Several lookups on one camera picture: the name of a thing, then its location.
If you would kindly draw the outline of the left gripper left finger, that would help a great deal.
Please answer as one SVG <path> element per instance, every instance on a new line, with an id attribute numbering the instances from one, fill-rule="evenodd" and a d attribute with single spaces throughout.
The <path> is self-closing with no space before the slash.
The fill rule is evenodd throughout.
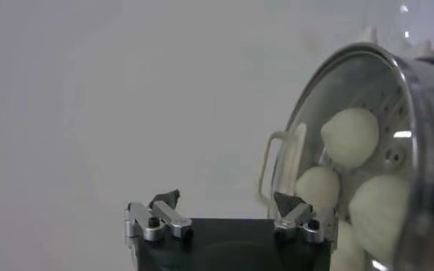
<path id="1" fill-rule="evenodd" d="M 175 210 L 179 198 L 180 192 L 176 189 L 155 195 L 147 205 L 128 203 L 125 207 L 125 237 L 158 242 L 167 230 L 178 239 L 191 236 L 192 220 Z"/>

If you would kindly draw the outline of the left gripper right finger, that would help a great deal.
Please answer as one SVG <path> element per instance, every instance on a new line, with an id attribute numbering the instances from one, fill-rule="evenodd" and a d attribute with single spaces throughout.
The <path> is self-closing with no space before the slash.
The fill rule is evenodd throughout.
<path id="1" fill-rule="evenodd" d="M 337 242 L 337 216 L 333 208 L 316 210 L 300 197 L 280 192 L 273 194 L 280 218 L 274 220 L 273 235 L 284 244 L 300 238 L 311 244 Z"/>

